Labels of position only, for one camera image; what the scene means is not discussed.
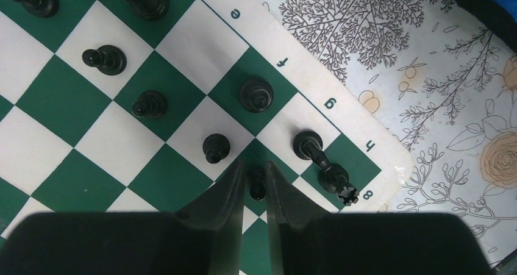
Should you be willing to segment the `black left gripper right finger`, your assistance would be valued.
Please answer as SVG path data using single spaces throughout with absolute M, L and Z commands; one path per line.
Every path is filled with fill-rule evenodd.
M 469 227 L 448 213 L 331 213 L 265 165 L 273 274 L 491 274 Z

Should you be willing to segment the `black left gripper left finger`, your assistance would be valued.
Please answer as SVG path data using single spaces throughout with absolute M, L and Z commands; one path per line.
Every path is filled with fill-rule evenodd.
M 176 212 L 41 212 L 1 249 L 2 274 L 238 274 L 244 163 Z

